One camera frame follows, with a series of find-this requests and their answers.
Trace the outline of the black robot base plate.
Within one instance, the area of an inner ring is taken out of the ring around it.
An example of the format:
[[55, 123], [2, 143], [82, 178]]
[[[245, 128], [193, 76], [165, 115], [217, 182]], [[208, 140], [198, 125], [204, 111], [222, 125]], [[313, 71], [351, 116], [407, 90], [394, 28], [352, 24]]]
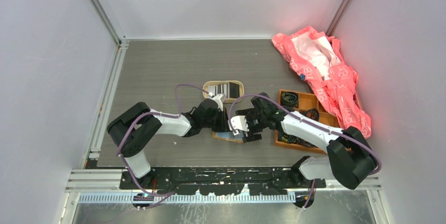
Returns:
[[251, 196], [284, 195], [287, 189], [311, 186], [325, 188], [326, 182], [307, 180], [289, 167], [155, 167], [138, 180], [146, 190], [159, 194], [207, 196], [239, 195], [247, 187]]

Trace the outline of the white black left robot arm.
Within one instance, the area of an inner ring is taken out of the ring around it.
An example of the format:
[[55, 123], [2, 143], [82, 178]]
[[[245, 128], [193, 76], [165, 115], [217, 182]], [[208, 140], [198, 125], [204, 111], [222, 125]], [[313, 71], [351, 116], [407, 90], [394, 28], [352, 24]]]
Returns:
[[154, 180], [144, 153], [149, 141], [155, 135], [191, 137], [204, 128], [223, 133], [230, 131], [222, 103], [207, 98], [189, 112], [168, 114], [138, 102], [109, 123], [106, 131], [118, 147], [118, 154], [133, 172], [134, 184], [146, 189]]

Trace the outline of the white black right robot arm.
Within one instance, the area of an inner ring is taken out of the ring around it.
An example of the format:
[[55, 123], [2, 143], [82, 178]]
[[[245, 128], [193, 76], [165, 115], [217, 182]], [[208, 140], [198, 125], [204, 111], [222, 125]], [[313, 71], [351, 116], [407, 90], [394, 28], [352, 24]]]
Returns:
[[292, 173], [297, 187], [306, 187], [313, 179], [335, 179], [354, 190], [369, 175], [381, 170], [382, 161], [356, 127], [342, 129], [322, 124], [278, 104], [266, 94], [251, 95], [251, 103], [254, 115], [234, 116], [228, 112], [228, 125], [235, 135], [269, 128], [301, 138], [326, 153], [324, 157], [309, 157], [299, 163]]

